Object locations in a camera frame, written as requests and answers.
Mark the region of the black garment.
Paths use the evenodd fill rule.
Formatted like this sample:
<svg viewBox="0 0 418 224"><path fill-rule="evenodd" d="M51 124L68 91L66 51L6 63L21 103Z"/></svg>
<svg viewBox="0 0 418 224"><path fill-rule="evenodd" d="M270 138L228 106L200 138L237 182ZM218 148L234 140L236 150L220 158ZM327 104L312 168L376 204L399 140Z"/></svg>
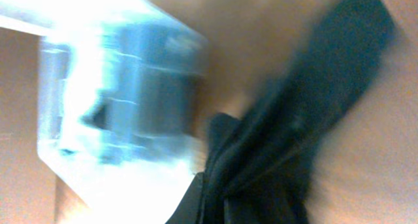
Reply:
<svg viewBox="0 0 418 224"><path fill-rule="evenodd" d="M338 0L289 74L214 132L198 223L307 223L320 141L374 81L396 27L382 0Z"/></svg>

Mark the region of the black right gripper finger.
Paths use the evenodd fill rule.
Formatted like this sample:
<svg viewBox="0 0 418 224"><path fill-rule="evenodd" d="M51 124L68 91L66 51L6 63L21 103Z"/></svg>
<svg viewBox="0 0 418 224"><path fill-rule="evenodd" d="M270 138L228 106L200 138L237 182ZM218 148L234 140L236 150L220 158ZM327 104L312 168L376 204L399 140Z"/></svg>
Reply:
<svg viewBox="0 0 418 224"><path fill-rule="evenodd" d="M199 172L193 178L179 205L166 224L198 224L201 212L204 173Z"/></svg>

